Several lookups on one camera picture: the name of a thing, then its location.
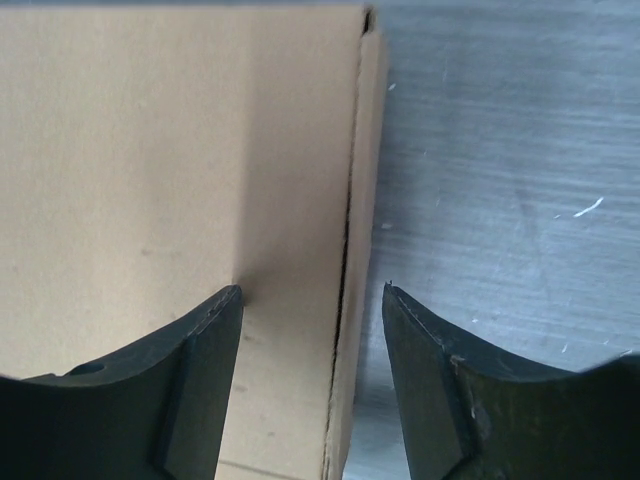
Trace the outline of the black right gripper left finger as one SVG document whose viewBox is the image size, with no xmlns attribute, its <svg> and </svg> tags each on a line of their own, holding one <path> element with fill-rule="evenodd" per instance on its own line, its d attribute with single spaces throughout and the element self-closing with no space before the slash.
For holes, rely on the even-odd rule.
<svg viewBox="0 0 640 480">
<path fill-rule="evenodd" d="M 211 479 L 243 317 L 229 285 L 63 375 L 1 381 L 5 479 Z"/>
</svg>

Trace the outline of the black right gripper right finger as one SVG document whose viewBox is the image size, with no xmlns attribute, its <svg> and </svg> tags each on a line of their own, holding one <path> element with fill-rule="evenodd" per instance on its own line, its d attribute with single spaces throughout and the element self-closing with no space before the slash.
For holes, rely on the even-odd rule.
<svg viewBox="0 0 640 480">
<path fill-rule="evenodd" d="M 382 318 L 412 478 L 638 477 L 637 355 L 555 368 L 481 339 L 392 284 Z"/>
</svg>

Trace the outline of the brown cardboard box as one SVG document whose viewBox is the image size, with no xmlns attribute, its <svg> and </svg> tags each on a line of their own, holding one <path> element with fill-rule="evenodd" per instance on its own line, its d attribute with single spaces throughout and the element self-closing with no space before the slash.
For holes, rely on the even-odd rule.
<svg viewBox="0 0 640 480">
<path fill-rule="evenodd" d="M 211 479 L 340 478 L 387 70 L 368 5 L 3 6 L 1 381 L 236 285 Z"/>
</svg>

